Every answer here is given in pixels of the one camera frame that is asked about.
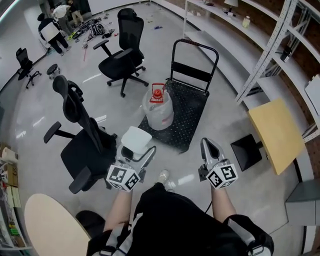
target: lamp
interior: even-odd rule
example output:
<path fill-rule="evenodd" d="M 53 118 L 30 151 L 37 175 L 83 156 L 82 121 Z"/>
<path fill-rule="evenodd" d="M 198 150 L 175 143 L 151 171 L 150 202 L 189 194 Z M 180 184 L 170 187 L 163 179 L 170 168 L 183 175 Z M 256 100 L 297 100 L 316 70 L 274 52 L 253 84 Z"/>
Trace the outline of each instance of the lamp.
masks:
<path fill-rule="evenodd" d="M 238 7 L 238 0 L 225 0 L 224 3 L 230 5 L 230 9 L 227 14 L 232 13 L 232 6 Z"/>

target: plastic jug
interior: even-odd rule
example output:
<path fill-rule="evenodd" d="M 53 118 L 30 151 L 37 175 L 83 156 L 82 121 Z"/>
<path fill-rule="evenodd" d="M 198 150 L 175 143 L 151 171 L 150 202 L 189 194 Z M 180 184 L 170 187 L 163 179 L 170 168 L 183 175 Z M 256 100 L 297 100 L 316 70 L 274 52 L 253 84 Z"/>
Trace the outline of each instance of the plastic jug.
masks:
<path fill-rule="evenodd" d="M 174 109 L 164 83 L 153 83 L 142 100 L 149 126 L 157 131 L 168 128 L 174 121 Z"/>

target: wooden table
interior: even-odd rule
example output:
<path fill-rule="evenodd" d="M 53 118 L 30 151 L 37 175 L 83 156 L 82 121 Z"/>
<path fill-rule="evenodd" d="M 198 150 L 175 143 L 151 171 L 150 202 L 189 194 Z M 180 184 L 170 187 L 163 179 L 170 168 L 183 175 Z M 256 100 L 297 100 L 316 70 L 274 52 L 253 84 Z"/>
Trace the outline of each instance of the wooden table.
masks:
<path fill-rule="evenodd" d="M 278 98 L 248 111 L 276 174 L 281 174 L 305 148 L 285 102 Z"/>
<path fill-rule="evenodd" d="M 89 235 L 56 200 L 34 194 L 26 202 L 24 220 L 39 256 L 86 256 Z"/>

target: square wooden table top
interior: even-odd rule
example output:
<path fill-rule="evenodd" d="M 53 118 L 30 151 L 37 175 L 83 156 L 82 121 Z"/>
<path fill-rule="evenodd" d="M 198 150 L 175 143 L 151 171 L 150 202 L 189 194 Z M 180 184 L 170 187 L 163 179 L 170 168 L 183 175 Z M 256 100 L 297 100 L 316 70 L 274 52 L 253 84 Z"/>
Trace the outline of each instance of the square wooden table top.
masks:
<path fill-rule="evenodd" d="M 281 174 L 305 148 L 305 142 L 285 102 L 281 99 L 248 111 L 274 171 Z"/>

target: round wooden table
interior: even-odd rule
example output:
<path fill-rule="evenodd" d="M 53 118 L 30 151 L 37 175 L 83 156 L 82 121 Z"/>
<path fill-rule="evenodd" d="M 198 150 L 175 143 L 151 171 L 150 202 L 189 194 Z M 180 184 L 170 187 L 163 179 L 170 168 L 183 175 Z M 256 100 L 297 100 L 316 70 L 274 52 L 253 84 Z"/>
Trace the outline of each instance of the round wooden table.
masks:
<path fill-rule="evenodd" d="M 56 200 L 34 194 L 24 209 L 26 230 L 39 256 L 86 256 L 90 237 Z"/>

